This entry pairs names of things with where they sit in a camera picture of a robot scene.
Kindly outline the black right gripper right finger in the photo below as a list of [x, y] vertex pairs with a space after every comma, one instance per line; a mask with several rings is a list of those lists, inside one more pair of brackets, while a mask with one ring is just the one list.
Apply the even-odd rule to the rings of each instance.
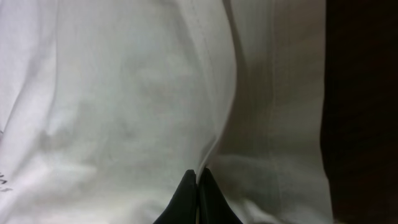
[[211, 170], [205, 168], [198, 184], [200, 224], [243, 224], [229, 207]]

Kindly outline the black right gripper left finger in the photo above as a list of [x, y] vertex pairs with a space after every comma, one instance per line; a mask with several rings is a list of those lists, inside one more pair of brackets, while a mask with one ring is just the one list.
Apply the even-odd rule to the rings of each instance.
[[166, 209], [154, 224], [196, 224], [196, 213], [196, 174], [194, 170], [187, 170]]

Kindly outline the white printed t-shirt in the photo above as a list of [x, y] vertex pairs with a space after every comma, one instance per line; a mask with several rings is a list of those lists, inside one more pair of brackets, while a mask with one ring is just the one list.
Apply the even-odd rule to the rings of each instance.
[[152, 223], [211, 170], [244, 223], [332, 223], [325, 1], [1, 2], [1, 222]]

